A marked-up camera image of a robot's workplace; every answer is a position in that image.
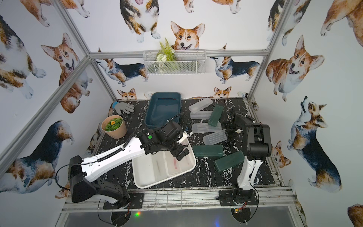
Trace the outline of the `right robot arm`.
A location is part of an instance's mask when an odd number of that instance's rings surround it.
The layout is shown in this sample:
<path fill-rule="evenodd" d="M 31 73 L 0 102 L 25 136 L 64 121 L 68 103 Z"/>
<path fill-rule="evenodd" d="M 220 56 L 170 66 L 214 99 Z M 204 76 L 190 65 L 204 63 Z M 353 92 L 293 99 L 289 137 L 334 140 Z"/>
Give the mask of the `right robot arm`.
<path fill-rule="evenodd" d="M 270 126 L 257 122 L 248 114 L 233 112 L 225 122 L 225 130 L 228 138 L 241 140 L 243 145 L 243 167 L 233 194 L 246 197 L 255 192 L 253 183 L 257 172 L 272 153 Z"/>

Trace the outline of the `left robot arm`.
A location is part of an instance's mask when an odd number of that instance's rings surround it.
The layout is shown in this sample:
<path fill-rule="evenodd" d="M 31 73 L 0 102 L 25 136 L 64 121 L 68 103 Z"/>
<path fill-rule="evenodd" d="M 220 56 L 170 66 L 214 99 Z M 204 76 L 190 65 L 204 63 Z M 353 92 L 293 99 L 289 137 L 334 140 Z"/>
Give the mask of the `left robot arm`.
<path fill-rule="evenodd" d="M 131 199 L 126 187 L 107 182 L 101 176 L 132 159 L 160 151 L 169 151 L 180 161 L 189 154 L 188 137 L 183 127 L 170 121 L 163 127 L 134 131 L 123 145 L 100 155 L 84 159 L 73 157 L 69 164 L 72 202 L 80 203 L 93 198 L 107 201 L 117 208 L 129 206 Z"/>

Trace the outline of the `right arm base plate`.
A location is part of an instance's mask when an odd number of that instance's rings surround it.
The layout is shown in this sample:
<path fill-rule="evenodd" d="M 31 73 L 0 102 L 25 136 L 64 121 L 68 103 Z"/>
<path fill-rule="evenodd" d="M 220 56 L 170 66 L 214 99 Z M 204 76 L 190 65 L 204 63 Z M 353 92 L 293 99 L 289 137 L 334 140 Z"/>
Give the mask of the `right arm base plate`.
<path fill-rule="evenodd" d="M 222 207 L 224 206 L 243 206 L 257 205 L 259 203 L 257 194 L 254 190 L 219 191 L 216 198 Z"/>

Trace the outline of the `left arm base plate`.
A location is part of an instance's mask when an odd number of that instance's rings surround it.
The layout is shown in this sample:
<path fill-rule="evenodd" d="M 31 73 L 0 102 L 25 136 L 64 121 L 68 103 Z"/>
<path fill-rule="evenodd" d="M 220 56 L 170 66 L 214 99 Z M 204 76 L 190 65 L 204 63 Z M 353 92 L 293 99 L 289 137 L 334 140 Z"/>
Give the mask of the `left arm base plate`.
<path fill-rule="evenodd" d="M 144 201 L 144 193 L 131 193 L 127 197 L 124 197 L 120 201 L 111 204 L 105 202 L 104 210 L 116 210 L 116 209 L 141 209 Z"/>

